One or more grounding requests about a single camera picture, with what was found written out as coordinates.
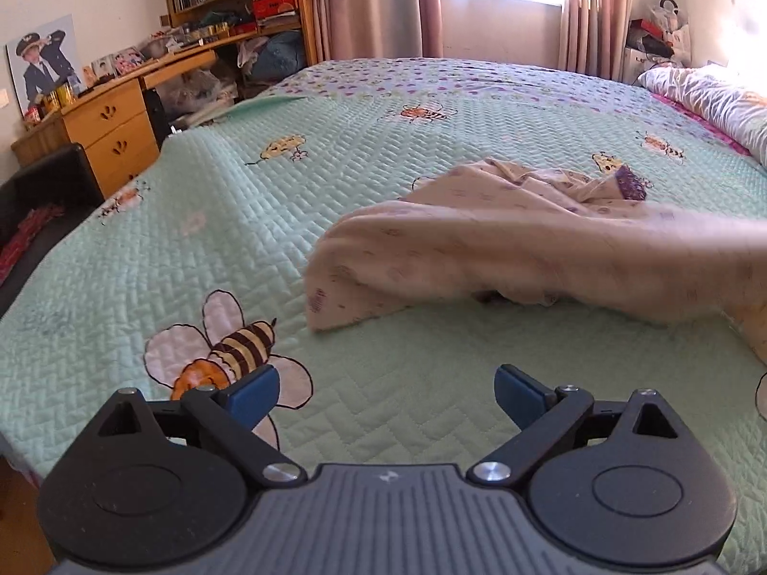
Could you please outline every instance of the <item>white pillow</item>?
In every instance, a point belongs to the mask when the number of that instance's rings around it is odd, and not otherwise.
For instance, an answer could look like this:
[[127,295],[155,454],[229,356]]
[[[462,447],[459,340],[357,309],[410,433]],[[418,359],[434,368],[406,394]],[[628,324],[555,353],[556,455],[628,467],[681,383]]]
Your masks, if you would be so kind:
[[767,166],[767,97],[750,89],[736,73],[718,65],[655,67],[639,76],[639,82],[703,117]]

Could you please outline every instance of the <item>folded clothes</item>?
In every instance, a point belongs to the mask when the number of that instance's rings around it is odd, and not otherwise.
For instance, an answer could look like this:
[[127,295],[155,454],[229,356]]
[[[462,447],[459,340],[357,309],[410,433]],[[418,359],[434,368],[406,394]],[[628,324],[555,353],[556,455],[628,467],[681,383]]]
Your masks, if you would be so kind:
[[313,330],[495,291],[657,322],[725,310],[767,357],[764,220],[644,201],[626,166],[592,180],[487,160],[415,185],[343,217],[317,242],[304,274]]

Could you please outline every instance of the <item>drawer handle cutout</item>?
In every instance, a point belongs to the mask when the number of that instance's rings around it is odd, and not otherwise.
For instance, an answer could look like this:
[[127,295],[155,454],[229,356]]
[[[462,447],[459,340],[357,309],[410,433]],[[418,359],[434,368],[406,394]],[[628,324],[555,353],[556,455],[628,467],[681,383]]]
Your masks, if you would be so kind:
[[101,118],[104,121],[108,121],[110,118],[115,116],[117,113],[117,107],[115,105],[105,105],[104,109],[101,111]]
[[128,150],[128,141],[127,140],[118,140],[117,144],[112,147],[112,153],[114,155],[123,155],[125,151]]

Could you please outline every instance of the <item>curtain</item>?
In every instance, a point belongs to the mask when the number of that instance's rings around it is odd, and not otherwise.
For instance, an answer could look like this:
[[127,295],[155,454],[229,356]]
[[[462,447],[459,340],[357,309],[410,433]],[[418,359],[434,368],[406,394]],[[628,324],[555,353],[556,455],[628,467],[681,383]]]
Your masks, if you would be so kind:
[[327,0],[310,0],[314,18],[314,43],[317,46],[317,62],[331,59],[330,11]]
[[440,0],[327,0],[334,59],[442,57]]
[[565,0],[559,68],[620,79],[633,0]]

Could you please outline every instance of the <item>black leather sofa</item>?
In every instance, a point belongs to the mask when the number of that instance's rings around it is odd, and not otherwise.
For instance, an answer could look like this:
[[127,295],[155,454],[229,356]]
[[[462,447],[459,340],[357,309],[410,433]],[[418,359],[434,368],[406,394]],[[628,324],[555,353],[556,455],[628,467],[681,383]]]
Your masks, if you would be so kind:
[[64,207],[64,215],[43,227],[0,285],[0,317],[48,251],[103,202],[81,145],[62,147],[0,185],[0,248],[14,236],[30,210],[51,203]]

